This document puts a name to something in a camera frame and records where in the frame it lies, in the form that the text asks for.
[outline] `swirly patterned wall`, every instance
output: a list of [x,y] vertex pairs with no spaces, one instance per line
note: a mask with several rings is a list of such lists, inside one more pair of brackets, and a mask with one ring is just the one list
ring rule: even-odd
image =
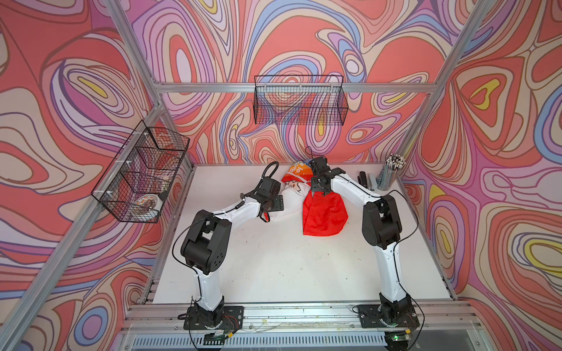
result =
[[[103,0],[0,2],[0,323],[152,104]],[[104,212],[19,350],[104,350],[147,281],[156,225]]]
[[[472,1],[137,0],[127,15],[157,81],[253,82],[258,74],[433,82]],[[344,127],[256,126],[253,94],[165,94],[197,163],[380,161],[423,94],[349,94]]]
[[500,350],[562,348],[562,4],[498,1],[404,181]]
[[256,125],[253,94],[164,96],[196,163],[290,162],[324,154],[331,162],[379,162],[395,151],[425,94],[349,94],[343,126]]
[[350,82],[390,82],[423,72],[425,82],[472,8],[471,0],[136,0],[127,15],[158,81],[341,72]]

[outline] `red cloth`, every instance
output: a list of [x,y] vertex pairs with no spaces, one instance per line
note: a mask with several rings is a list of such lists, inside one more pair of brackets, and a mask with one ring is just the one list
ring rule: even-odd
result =
[[342,197],[309,191],[302,206],[302,231],[305,235],[331,236],[342,231],[348,219]]

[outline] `white tabletop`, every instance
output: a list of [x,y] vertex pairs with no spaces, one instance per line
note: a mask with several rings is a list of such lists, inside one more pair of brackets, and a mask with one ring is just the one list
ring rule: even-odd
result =
[[[265,166],[198,166],[175,236],[189,226],[195,214],[216,211],[239,201],[252,190]],[[360,171],[377,173],[381,165],[331,165],[353,179]],[[280,166],[280,180],[289,166]],[[396,182],[391,187],[399,190]],[[407,203],[395,194],[401,236],[416,227]],[[377,262],[361,233],[362,209],[344,199],[349,219],[342,232],[328,237],[302,234],[302,214],[283,222],[264,223],[259,218],[244,223],[230,235],[226,259],[219,268],[220,286],[227,303],[325,302],[378,300],[380,277]],[[175,255],[183,260],[178,240]],[[415,299],[450,299],[429,248],[418,230],[399,245],[406,290]],[[189,303],[197,297],[193,271],[167,258],[153,303]]]

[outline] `wire mesh basket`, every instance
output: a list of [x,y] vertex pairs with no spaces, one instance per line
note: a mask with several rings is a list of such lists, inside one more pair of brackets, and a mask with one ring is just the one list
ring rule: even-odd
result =
[[186,136],[145,127],[107,188],[92,195],[120,222],[157,223],[188,147]]
[[256,124],[343,125],[348,105],[341,75],[255,76]]

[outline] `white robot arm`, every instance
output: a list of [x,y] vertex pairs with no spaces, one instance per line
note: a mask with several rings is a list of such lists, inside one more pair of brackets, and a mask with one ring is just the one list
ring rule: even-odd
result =
[[[331,187],[333,192],[340,194],[361,209],[369,202],[375,202],[382,198],[378,193],[361,186],[347,174],[338,174],[332,178]],[[378,245],[374,247],[380,272],[380,293],[389,301],[400,301],[406,297],[406,292],[399,284],[402,281],[402,270],[398,259],[398,248],[394,252],[396,245],[397,243],[394,242],[388,244],[386,249]],[[396,256],[396,265],[394,264],[393,254]]]
[[[275,169],[266,176],[271,166]],[[193,324],[214,328],[222,323],[224,296],[220,291],[217,270],[226,256],[230,232],[255,217],[269,222],[269,212],[283,210],[283,197],[279,195],[281,184],[271,178],[278,167],[279,162],[270,163],[254,190],[240,194],[240,202],[221,211],[202,209],[195,215],[180,251],[187,265],[197,272],[201,288],[201,297],[192,311],[196,315],[191,318]],[[211,232],[210,239],[204,236]]]
[[[273,164],[276,164],[274,171],[265,176]],[[188,312],[197,316],[192,321],[196,320],[207,328],[221,324],[224,296],[220,291],[217,269],[226,256],[230,232],[254,217],[267,222],[269,212],[283,210],[283,198],[278,195],[280,183],[271,178],[278,166],[277,162],[268,165],[257,187],[241,194],[239,203],[221,211],[201,210],[196,214],[181,248],[186,263],[197,272],[201,288],[201,297],[194,310]],[[380,272],[381,321],[388,326],[396,326],[406,314],[411,318],[413,306],[410,296],[400,286],[402,273],[398,252],[395,252],[402,226],[394,198],[367,190],[340,168],[331,169],[324,157],[314,158],[311,168],[314,174],[312,191],[323,194],[336,192],[363,209],[362,233],[365,240],[374,246]],[[210,232],[210,239],[203,235]]]
[[380,320],[387,326],[400,324],[406,316],[413,320],[414,307],[403,288],[398,257],[402,224],[394,197],[366,189],[340,168],[330,168],[325,157],[312,159],[310,166],[314,174],[311,180],[313,192],[322,192],[323,195],[338,193],[363,210],[361,230],[365,240],[374,246],[379,267]]

